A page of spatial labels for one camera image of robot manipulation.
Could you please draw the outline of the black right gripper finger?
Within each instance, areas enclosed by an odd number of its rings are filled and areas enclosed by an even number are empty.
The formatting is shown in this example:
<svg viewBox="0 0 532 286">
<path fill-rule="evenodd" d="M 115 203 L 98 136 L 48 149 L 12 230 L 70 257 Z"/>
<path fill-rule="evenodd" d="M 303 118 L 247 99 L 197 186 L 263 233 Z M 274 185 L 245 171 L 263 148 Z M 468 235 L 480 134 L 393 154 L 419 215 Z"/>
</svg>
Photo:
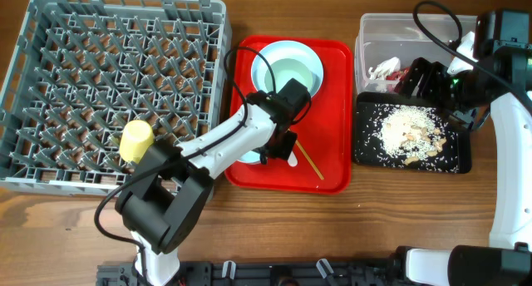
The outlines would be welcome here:
<svg viewBox="0 0 532 286">
<path fill-rule="evenodd" d="M 434 70 L 434 64 L 422 57 L 417 58 L 412 63 L 409 82 L 411 83 L 411 94 L 413 96 L 418 98 L 433 97 Z"/>
<path fill-rule="evenodd" d="M 418 83 L 418 62 L 414 61 L 408 68 L 408 72 L 400 79 L 394 88 L 394 92 L 402 96 L 411 96 Z"/>
</svg>

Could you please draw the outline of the white plastic fork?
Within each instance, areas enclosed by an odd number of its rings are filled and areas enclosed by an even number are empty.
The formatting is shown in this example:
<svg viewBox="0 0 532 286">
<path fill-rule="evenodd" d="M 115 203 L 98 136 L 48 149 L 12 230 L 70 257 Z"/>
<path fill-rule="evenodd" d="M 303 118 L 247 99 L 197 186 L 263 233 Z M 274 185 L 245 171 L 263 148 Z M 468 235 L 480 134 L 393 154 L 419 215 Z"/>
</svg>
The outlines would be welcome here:
<svg viewBox="0 0 532 286">
<path fill-rule="evenodd" d="M 295 167 L 298 165 L 297 157 L 293 151 L 290 152 L 290 155 L 288 157 L 288 165 L 291 167 Z"/>
</svg>

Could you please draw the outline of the red plastic tray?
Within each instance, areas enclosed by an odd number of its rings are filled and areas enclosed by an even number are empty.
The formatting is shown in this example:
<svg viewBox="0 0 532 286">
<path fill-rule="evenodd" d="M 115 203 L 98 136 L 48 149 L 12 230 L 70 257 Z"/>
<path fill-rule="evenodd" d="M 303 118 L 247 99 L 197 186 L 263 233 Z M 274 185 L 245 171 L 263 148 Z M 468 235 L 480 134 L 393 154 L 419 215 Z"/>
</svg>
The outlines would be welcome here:
<svg viewBox="0 0 532 286">
<path fill-rule="evenodd" d="M 309 113 L 290 130 L 298 135 L 324 180 L 318 178 L 297 146 L 295 167 L 280 159 L 270 159 L 265 165 L 237 161 L 224 173 L 228 181 L 240 187 L 332 195 L 343 191 L 351 180 L 353 55 L 340 41 L 298 41 L 318 54 L 324 79 Z"/>
</svg>

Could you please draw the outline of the red wrapper waste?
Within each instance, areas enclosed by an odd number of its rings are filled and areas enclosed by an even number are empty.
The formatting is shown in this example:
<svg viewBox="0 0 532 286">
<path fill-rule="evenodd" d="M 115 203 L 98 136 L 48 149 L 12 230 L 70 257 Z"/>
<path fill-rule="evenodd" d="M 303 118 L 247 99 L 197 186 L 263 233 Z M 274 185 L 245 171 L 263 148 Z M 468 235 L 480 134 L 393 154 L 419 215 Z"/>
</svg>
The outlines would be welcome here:
<svg viewBox="0 0 532 286">
<path fill-rule="evenodd" d="M 390 75 L 386 76 L 387 81 L 401 81 L 410 71 L 409 67 L 403 68 L 392 72 Z"/>
</svg>

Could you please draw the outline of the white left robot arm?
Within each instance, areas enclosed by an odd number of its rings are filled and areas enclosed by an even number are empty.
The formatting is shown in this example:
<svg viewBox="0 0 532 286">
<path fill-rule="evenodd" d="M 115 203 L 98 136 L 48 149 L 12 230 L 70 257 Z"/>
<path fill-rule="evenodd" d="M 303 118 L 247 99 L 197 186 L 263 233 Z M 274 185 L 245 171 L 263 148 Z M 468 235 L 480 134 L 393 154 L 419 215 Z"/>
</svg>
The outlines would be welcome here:
<svg viewBox="0 0 532 286">
<path fill-rule="evenodd" d="M 156 141 L 147 121 L 126 124 L 122 159 L 135 163 L 115 204 L 138 248 L 135 269 L 150 285 L 166 285 L 180 268 L 178 247 L 196 225 L 214 180 L 244 154 L 287 160 L 297 140 L 290 126 L 311 106 L 307 87 L 292 78 L 280 91 L 249 93 L 228 120 L 191 141 Z"/>
</svg>

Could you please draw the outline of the light blue small bowl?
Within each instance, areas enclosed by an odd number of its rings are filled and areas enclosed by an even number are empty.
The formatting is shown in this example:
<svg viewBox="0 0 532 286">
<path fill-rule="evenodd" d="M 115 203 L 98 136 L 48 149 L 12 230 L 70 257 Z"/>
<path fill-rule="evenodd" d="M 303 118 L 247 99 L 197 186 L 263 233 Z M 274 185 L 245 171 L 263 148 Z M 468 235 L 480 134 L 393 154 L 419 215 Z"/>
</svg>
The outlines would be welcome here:
<svg viewBox="0 0 532 286">
<path fill-rule="evenodd" d="M 261 163 L 261 155 L 255 151 L 249 151 L 239 158 L 239 162 L 247 165 L 257 165 Z"/>
</svg>

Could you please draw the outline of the clear plastic waste bin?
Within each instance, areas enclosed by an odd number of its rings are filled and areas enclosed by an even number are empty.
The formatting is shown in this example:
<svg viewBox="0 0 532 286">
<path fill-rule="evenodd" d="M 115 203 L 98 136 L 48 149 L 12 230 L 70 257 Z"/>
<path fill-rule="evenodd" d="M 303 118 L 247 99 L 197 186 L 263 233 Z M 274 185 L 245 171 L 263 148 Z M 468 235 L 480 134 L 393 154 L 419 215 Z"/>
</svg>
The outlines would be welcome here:
<svg viewBox="0 0 532 286">
<path fill-rule="evenodd" d="M 366 86 L 373 83 L 369 68 L 392 57 L 400 59 L 401 69 L 409 67 L 418 57 L 446 67 L 453 59 L 417 27 L 410 13 L 362 15 L 355 43 L 355 80 L 359 94 L 368 91 Z"/>
</svg>

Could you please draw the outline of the grey plastic dishwasher rack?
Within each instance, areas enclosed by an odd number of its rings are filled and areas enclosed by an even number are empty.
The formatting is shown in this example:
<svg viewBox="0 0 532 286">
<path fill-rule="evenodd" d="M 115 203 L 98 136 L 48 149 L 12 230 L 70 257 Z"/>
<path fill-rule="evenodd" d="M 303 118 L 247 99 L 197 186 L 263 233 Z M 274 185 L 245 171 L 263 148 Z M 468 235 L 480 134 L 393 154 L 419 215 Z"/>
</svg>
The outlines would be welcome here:
<svg viewBox="0 0 532 286">
<path fill-rule="evenodd" d="M 171 145 L 219 123 L 232 30 L 221 0 L 30 0 L 1 87 L 1 186 L 107 195 L 122 131 Z"/>
</svg>

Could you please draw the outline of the mint green bowl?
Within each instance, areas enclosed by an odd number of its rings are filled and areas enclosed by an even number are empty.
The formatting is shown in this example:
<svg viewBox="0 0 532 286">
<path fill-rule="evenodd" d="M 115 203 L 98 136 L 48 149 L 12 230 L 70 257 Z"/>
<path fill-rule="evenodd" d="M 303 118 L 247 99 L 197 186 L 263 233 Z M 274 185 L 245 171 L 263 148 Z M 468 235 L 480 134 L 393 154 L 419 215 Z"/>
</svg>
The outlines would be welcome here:
<svg viewBox="0 0 532 286">
<path fill-rule="evenodd" d="M 295 59 L 285 58 L 274 62 L 271 68 L 275 78 L 276 92 L 280 92 L 292 79 L 306 86 L 308 92 L 311 92 L 313 74 L 304 63 Z"/>
</svg>

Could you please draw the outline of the light blue plate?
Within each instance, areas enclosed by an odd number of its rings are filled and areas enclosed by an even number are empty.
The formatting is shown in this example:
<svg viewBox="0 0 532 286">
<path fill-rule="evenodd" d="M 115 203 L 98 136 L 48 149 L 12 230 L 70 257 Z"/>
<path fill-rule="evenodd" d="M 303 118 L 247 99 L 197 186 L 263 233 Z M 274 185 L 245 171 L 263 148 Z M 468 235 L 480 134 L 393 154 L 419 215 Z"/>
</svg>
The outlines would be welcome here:
<svg viewBox="0 0 532 286">
<path fill-rule="evenodd" d="M 318 54 L 301 42 L 278 41 L 268 44 L 259 52 L 271 65 L 281 59 L 290 58 L 304 63 L 313 74 L 313 87 L 309 92 L 314 97 L 320 90 L 324 78 L 323 64 Z M 257 91 L 270 92 L 273 90 L 273 81 L 269 68 L 262 57 L 256 56 L 253 60 L 250 76 Z"/>
</svg>

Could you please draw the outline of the yellow plastic cup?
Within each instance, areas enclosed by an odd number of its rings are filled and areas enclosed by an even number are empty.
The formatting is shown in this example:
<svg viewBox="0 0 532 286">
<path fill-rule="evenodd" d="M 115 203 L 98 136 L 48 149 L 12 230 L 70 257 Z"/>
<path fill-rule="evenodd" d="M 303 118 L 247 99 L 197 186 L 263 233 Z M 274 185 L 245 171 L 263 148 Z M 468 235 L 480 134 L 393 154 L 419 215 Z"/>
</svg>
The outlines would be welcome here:
<svg viewBox="0 0 532 286">
<path fill-rule="evenodd" d="M 147 121 L 133 120 L 123 129 L 119 154 L 125 162 L 138 164 L 147 149 L 154 143 L 155 136 Z"/>
</svg>

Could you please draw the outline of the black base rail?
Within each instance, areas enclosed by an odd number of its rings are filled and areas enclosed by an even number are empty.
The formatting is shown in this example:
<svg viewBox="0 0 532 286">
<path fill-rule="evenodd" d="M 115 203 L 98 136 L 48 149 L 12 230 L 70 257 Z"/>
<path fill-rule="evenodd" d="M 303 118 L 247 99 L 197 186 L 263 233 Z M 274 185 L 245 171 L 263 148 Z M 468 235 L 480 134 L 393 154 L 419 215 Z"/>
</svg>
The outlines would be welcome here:
<svg viewBox="0 0 532 286">
<path fill-rule="evenodd" d="M 386 259 L 355 259 L 350 262 L 320 259 L 296 263 L 184 262 L 168 285 L 274 286 L 274 285 L 412 285 L 393 278 L 398 263 Z"/>
</svg>

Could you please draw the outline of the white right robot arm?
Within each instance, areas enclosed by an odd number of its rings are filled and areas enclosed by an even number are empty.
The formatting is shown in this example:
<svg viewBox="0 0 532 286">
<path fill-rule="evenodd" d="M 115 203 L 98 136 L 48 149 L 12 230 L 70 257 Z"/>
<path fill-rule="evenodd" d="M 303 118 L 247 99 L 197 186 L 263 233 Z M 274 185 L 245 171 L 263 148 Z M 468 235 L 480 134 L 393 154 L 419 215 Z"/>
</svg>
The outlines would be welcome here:
<svg viewBox="0 0 532 286">
<path fill-rule="evenodd" d="M 436 45 L 469 64 L 445 68 L 416 59 L 395 91 L 440 109 L 464 131 L 479 128 L 473 110 L 486 108 L 494 122 L 497 149 L 495 217 L 486 247 L 451 250 L 400 247 L 390 258 L 390 281 L 425 285 L 529 285 L 531 283 L 531 41 L 530 15 L 512 9 L 476 19 L 472 55 L 446 44 L 412 12 L 418 28 Z"/>
</svg>

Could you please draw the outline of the wooden chopstick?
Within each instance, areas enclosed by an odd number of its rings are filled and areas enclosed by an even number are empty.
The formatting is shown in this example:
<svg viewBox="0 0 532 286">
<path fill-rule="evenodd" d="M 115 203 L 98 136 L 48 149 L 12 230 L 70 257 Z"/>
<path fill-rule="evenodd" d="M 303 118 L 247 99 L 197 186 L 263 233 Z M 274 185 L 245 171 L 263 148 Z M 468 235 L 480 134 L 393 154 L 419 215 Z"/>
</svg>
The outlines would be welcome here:
<svg viewBox="0 0 532 286">
<path fill-rule="evenodd" d="M 315 165 L 315 163 L 313 162 L 312 158 L 308 155 L 307 151 L 305 151 L 305 149 L 303 148 L 303 146 L 301 145 L 301 143 L 299 141 L 296 141 L 296 146 L 299 148 L 299 150 L 301 151 L 301 153 L 303 154 L 304 158 L 307 160 L 307 162 L 310 164 L 310 166 L 313 168 L 314 172 L 316 173 L 316 175 L 318 176 L 318 178 L 320 180 L 324 180 L 324 176 L 322 174 L 322 172 L 320 171 L 320 169 Z"/>
</svg>

